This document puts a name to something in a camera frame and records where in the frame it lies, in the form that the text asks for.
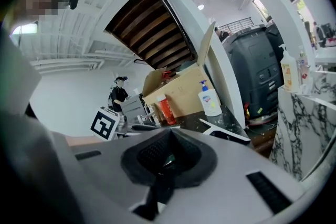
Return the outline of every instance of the cardboard box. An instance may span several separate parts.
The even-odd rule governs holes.
[[[156,97],[165,94],[175,117],[203,111],[203,106],[198,97],[202,90],[200,82],[206,80],[209,89],[214,88],[203,68],[214,28],[215,24],[212,23],[202,39],[197,64],[183,70],[174,77],[174,80],[161,88],[159,87],[162,82],[162,72],[165,71],[165,68],[154,70],[147,75],[142,90],[143,100],[147,105],[157,104]]]

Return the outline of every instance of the black and white marker cube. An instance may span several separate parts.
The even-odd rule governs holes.
[[[101,107],[97,110],[96,117],[91,126],[91,130],[95,136],[110,141],[114,137],[114,131],[116,130],[120,121],[120,115],[108,108]]]

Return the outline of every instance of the wooden ceiling panel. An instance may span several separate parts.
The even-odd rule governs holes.
[[[194,59],[192,45],[162,0],[129,0],[106,30],[153,68],[167,66],[175,72]]]

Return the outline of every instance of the blue pump cap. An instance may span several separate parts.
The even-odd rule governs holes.
[[[205,92],[207,91],[209,88],[205,85],[206,80],[202,80],[200,83],[202,84],[202,91]]]

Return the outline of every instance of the hand soap pump bottle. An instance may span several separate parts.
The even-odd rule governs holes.
[[[283,59],[281,60],[282,75],[284,77],[285,90],[290,92],[299,92],[299,71],[297,62],[294,57],[288,54],[285,44],[279,46],[284,50]]]
[[[198,94],[202,103],[205,115],[218,116],[222,113],[220,103],[215,89],[210,89],[205,85],[206,80],[202,80],[202,91]]]

